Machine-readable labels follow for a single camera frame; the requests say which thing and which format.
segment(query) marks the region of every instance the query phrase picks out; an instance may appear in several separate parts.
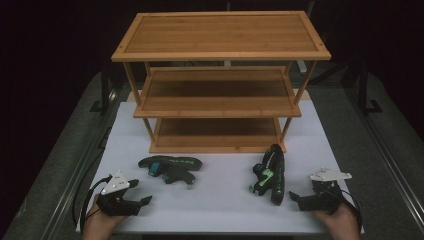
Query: white table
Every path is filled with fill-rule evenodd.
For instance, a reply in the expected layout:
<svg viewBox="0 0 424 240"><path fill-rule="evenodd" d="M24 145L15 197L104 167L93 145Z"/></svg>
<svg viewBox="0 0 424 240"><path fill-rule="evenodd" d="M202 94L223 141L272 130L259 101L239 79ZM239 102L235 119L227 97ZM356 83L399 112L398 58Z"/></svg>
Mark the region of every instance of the white table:
<svg viewBox="0 0 424 240"><path fill-rule="evenodd" d="M117 232L300 235L326 231L308 212L299 211L288 194L313 195L310 174L321 167L339 170L311 100L300 101L303 116L292 121L286 137L286 192L281 206L271 203L270 190L262 197L248 190L257 181L252 167L262 161L263 154L169 154L203 162L200 171L192 172L196 181L191 190L183 181L167 185L161 177L149 176L148 169L138 167L138 162L151 154L142 120L132 117L135 107L132 102L121 103L93 180L95 183L122 170L128 180L140 180L124 199L138 201L153 196L150 204L121 224ZM154 127L155 121L149 121ZM347 191L344 181L339 184Z"/></svg>

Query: human hand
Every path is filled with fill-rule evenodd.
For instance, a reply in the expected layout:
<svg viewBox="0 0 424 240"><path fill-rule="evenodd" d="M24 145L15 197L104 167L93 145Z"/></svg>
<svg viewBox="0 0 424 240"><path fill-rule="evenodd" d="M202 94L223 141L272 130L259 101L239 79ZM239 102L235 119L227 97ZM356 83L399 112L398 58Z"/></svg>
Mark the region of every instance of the human hand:
<svg viewBox="0 0 424 240"><path fill-rule="evenodd" d="M337 211L332 215L328 215L323 211L311 211L311 213L327 226L334 240L360 239L355 214L352 213L346 204L340 204Z"/></svg>
<svg viewBox="0 0 424 240"><path fill-rule="evenodd" d="M113 230L128 216L109 216L103 213L97 205L97 198L99 194L94 197L93 205L87 213L87 218L84 224L84 232L82 239L90 240L105 240L109 239Z"/></svg>

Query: middle shelf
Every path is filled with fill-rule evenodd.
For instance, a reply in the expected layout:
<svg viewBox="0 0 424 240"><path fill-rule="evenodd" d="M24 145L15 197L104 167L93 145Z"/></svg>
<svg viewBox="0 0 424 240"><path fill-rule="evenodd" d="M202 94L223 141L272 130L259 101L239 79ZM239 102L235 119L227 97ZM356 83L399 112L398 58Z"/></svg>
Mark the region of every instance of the middle shelf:
<svg viewBox="0 0 424 240"><path fill-rule="evenodd" d="M300 117L284 66L150 68L139 118Z"/></svg>

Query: three-tier shelf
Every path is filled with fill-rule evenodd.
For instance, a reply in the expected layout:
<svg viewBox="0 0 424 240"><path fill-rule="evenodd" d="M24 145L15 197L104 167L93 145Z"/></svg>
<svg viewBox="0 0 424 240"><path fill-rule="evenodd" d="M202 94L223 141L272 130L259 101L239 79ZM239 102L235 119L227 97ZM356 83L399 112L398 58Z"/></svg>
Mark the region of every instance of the three-tier shelf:
<svg viewBox="0 0 424 240"><path fill-rule="evenodd" d="M301 117L318 60L331 57L302 11L139 13L112 56L123 62L151 153L266 151ZM291 62L310 60L295 94ZM150 67L156 61L287 61L287 66ZM131 62L144 62L137 87ZM149 118L157 119L152 130ZM286 118L283 128L279 118Z"/></svg>

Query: cable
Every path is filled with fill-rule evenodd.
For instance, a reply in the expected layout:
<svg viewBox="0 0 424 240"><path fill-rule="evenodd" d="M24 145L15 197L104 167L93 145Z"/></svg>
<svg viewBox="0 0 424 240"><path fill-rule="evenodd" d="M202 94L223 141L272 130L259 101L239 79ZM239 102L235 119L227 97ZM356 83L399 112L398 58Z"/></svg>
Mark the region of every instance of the cable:
<svg viewBox="0 0 424 240"><path fill-rule="evenodd" d="M102 178L100 179L96 184L94 184L94 186L92 188L90 188L90 190L87 193L87 196L85 197L84 200L84 204L82 205L81 208L81 215L80 215L80 230L81 230L81 235L84 231L84 224L85 224L85 220L86 220L86 212L88 209L88 203L90 202L91 196L93 195L94 190L97 188L97 186L100 185L100 183L102 182L109 182L110 179L112 179L112 175L109 175L108 177Z"/></svg>
<svg viewBox="0 0 424 240"><path fill-rule="evenodd" d="M82 179L81 179L80 183L78 184L78 188L77 188L77 190L76 190L76 192L75 192L74 199L72 200L72 220L73 220L73 222L74 222L75 227L76 227L76 226L77 226L77 224L78 224L77 216L75 215L75 206L76 206L76 199L77 199L77 196L78 196L78 192L80 191L81 186L82 186L82 183L84 182L84 179L87 177L88 172L89 172L89 171L90 171L90 169L94 166L94 163L96 163L96 162L97 162L97 160L100 158L100 156L101 156L103 153L104 153L104 150L101 150L101 151L100 151L100 153L99 153L99 154L98 154L98 155L94 158L93 162L90 164L90 166L88 167L88 169L85 171L85 173L84 173L84 175L83 175L83 177L82 177Z"/></svg>

